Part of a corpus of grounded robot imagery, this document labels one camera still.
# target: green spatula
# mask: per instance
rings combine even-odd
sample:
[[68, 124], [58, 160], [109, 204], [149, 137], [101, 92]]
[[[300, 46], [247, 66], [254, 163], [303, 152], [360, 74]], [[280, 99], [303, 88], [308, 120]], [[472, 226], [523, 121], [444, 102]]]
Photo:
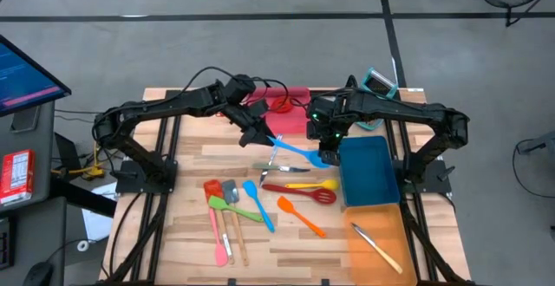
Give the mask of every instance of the green spatula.
[[218, 210], [235, 211], [236, 213], [240, 214], [241, 216], [247, 217], [247, 218], [249, 218], [253, 221], [256, 221], [256, 222], [264, 222], [264, 219], [262, 218], [261, 215], [259, 215], [257, 213], [244, 211], [244, 210], [241, 210], [239, 208], [231, 207], [230, 205], [228, 205], [225, 202], [224, 199], [213, 196], [213, 195], [210, 197], [210, 199], [208, 199], [208, 205], [210, 205], [212, 208], [218, 209]]

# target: wooden table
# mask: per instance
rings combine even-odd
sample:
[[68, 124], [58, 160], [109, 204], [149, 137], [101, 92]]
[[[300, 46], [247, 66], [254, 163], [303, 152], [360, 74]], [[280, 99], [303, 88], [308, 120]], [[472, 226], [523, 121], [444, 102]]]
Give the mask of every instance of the wooden table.
[[[144, 100], [162, 99], [166, 88], [147, 88]], [[424, 102], [422, 89], [401, 89], [404, 101]], [[134, 138], [146, 149], [153, 150], [159, 129], [159, 120], [143, 122], [136, 127]], [[165, 151], [168, 149], [172, 120], [168, 121]], [[395, 139], [398, 153], [402, 155], [402, 145], [398, 127]], [[410, 145], [417, 150], [433, 136], [432, 130], [423, 125], [407, 124]], [[332, 285], [352, 284], [349, 277], [349, 253], [343, 233], [343, 195], [337, 192], [338, 200], [333, 205], [315, 204], [312, 199], [289, 196], [295, 207], [305, 217], [326, 231], [323, 240], [311, 232], [294, 216], [279, 210], [276, 201], [280, 193], [259, 190], [261, 202], [276, 226], [270, 234], [264, 224], [239, 218], [245, 238], [250, 266], [244, 267], [230, 213], [225, 213], [228, 234], [231, 237], [235, 264], [217, 267], [214, 263], [214, 237], [208, 217], [208, 206], [203, 183], [209, 179], [235, 179], [239, 186], [238, 207], [248, 211], [258, 211], [256, 205], [242, 189], [241, 184], [252, 179], [258, 184], [260, 170], [251, 169], [254, 162], [267, 161], [271, 147], [238, 145], [240, 131], [230, 125], [225, 117], [193, 118], [184, 116], [180, 125], [180, 140], [176, 159], [179, 161], [179, 177], [175, 191], [169, 197], [165, 229], [160, 247], [160, 260], [156, 284], [226, 284], [228, 278], [237, 278], [239, 284], [320, 284], [329, 278]], [[357, 126], [353, 126], [349, 136], [366, 136]], [[375, 130], [372, 135], [386, 136], [385, 128]], [[307, 140], [302, 135], [286, 135], [284, 141], [300, 148], [315, 149], [317, 141]], [[304, 158], [285, 150], [279, 150], [275, 163], [308, 167]], [[337, 178], [338, 170], [312, 170], [309, 173], [270, 172], [267, 182], [284, 185], [286, 183], [314, 183], [324, 179]], [[114, 217], [114, 226], [108, 242], [104, 263], [109, 263], [109, 251], [116, 225], [129, 205], [133, 194], [120, 198]], [[428, 230], [432, 242], [463, 278], [470, 278], [459, 229], [453, 208], [442, 197], [433, 194], [422, 195]], [[129, 212], [115, 250], [115, 263], [119, 264], [133, 247], [139, 230], [144, 196], [141, 196]], [[150, 244], [143, 257], [141, 278], [147, 275], [147, 261]], [[421, 247], [417, 253], [423, 279], [426, 279], [426, 265]]]

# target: blue container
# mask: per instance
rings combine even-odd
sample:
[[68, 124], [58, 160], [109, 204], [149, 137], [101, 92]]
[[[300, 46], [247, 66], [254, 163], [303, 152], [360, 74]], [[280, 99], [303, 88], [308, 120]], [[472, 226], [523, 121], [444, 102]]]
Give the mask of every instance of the blue container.
[[341, 185], [347, 206], [399, 203], [399, 189], [382, 136], [345, 138], [339, 146]]

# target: concrete floor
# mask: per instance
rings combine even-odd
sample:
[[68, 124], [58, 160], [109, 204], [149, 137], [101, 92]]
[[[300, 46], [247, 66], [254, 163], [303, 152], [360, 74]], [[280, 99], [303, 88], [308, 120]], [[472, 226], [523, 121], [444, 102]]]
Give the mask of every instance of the concrete floor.
[[[389, 0], [393, 13], [502, 12], [482, 0]], [[97, 16], [260, 12], [381, 12], [380, 0], [2, 0], [2, 16]], [[555, 11], [545, 0], [535, 11]], [[445, 154], [467, 260], [477, 283], [547, 285], [555, 279], [553, 199], [517, 185], [514, 144], [553, 130], [555, 19], [394, 20], [409, 87], [468, 114], [470, 143]], [[105, 110], [138, 100], [145, 87], [184, 86], [207, 65], [290, 85], [341, 86], [369, 66], [393, 77], [384, 22], [0, 23], [0, 33], [64, 81], [73, 95], [59, 108]], [[207, 74], [199, 86], [220, 78]], [[57, 132], [92, 147], [90, 125], [56, 120]], [[555, 195], [553, 159], [517, 159], [522, 180]], [[79, 211], [69, 211], [83, 234]], [[69, 250], [66, 284], [91, 283], [104, 245]]]

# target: computer screen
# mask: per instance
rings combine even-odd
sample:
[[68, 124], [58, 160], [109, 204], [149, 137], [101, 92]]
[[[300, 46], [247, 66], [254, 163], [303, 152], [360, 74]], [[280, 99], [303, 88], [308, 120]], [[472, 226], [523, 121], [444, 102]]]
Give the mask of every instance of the computer screen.
[[69, 94], [69, 88], [0, 36], [0, 117]]

